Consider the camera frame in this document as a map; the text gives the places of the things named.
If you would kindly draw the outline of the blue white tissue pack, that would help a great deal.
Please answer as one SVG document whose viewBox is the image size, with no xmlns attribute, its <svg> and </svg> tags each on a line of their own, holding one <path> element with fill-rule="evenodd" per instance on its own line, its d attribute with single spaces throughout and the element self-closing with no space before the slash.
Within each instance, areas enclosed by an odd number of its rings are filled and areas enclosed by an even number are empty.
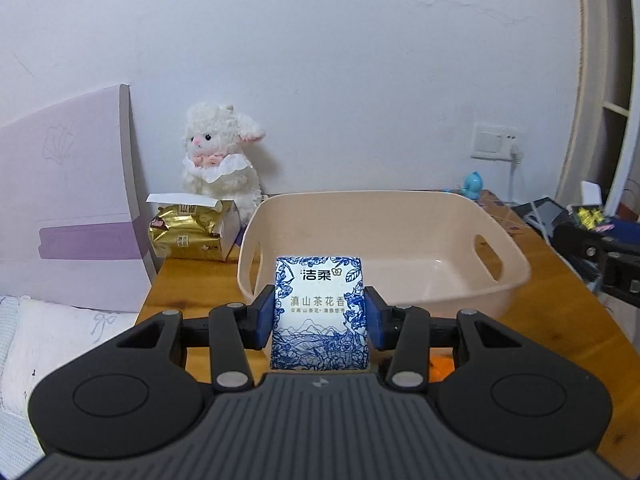
<svg viewBox="0 0 640 480">
<path fill-rule="evenodd" d="M 277 258 L 270 367 L 336 372 L 365 370 L 369 363 L 361 261 Z"/>
</svg>

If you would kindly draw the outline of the dark laptop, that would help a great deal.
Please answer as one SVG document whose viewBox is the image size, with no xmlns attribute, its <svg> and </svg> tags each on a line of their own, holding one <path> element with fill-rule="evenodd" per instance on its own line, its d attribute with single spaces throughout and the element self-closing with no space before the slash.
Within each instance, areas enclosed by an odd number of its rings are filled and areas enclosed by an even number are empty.
<svg viewBox="0 0 640 480">
<path fill-rule="evenodd" d="M 548 196 L 538 198 L 533 203 L 515 205 L 513 211 L 544 240 L 552 241 L 553 233 L 561 224 L 574 224 L 570 212 Z"/>
</svg>

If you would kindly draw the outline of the beige plastic basket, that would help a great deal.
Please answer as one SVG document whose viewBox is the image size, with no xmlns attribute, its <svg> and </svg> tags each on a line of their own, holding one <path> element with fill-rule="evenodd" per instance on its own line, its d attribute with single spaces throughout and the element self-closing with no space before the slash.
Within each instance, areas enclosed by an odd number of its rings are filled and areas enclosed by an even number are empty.
<svg viewBox="0 0 640 480">
<path fill-rule="evenodd" d="M 454 193 L 349 191 L 265 200 L 250 220 L 238 261 L 247 301 L 273 282 L 280 256 L 352 256 L 388 304 L 452 318 L 506 312 L 532 271 L 510 235 L 478 203 Z"/>
</svg>

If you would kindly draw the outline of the gold snack box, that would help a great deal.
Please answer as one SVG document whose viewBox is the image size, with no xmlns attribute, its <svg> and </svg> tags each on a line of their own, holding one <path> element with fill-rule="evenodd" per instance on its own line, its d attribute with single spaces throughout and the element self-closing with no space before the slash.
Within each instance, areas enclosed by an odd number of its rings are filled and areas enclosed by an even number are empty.
<svg viewBox="0 0 640 480">
<path fill-rule="evenodd" d="M 156 193 L 148 227 L 154 254 L 163 259 L 226 261 L 241 231 L 233 200 L 190 193 Z"/>
</svg>

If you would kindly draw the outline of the blue toy figure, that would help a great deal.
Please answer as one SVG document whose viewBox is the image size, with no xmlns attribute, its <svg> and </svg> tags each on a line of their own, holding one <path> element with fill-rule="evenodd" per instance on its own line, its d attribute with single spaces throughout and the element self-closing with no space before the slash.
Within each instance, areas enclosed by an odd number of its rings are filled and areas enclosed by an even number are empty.
<svg viewBox="0 0 640 480">
<path fill-rule="evenodd" d="M 480 193 L 483 191 L 484 181 L 482 176 L 477 172 L 468 174 L 462 183 L 460 193 L 469 200 L 477 202 L 480 199 Z"/>
</svg>

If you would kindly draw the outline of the white plush lamb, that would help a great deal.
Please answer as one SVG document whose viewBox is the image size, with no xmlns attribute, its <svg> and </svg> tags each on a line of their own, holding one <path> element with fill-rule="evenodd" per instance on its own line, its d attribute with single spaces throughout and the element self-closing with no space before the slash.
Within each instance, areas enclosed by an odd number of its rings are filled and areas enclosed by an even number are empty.
<svg viewBox="0 0 640 480">
<path fill-rule="evenodd" d="M 182 184 L 186 192 L 235 203 L 247 226 L 264 199 L 258 173 L 245 147 L 265 130 L 231 104 L 198 103 L 186 115 L 182 138 Z"/>
</svg>

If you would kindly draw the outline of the lilac headboard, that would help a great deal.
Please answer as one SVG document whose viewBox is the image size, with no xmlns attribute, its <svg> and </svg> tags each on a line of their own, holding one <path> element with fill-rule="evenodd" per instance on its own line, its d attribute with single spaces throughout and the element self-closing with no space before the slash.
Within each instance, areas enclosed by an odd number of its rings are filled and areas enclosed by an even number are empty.
<svg viewBox="0 0 640 480">
<path fill-rule="evenodd" d="M 127 86 L 2 127 L 4 294 L 137 312 L 154 275 L 134 185 Z"/>
</svg>

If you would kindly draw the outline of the white pillow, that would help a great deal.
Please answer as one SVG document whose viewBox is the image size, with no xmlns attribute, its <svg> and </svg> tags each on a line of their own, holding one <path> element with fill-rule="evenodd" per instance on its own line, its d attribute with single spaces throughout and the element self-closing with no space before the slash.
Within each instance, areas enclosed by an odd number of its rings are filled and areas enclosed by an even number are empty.
<svg viewBox="0 0 640 480">
<path fill-rule="evenodd" d="M 35 385 L 57 368 L 128 330 L 134 313 L 104 312 L 28 297 L 1 298 L 1 406 L 25 417 Z"/>
</svg>

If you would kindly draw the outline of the white wall socket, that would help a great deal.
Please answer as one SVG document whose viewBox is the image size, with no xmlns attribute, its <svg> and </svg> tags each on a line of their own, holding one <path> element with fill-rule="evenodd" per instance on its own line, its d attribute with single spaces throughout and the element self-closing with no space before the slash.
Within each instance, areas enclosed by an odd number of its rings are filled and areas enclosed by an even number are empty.
<svg viewBox="0 0 640 480">
<path fill-rule="evenodd" d="M 518 130 L 512 127 L 475 124 L 471 157 L 512 162 L 518 154 Z"/>
</svg>

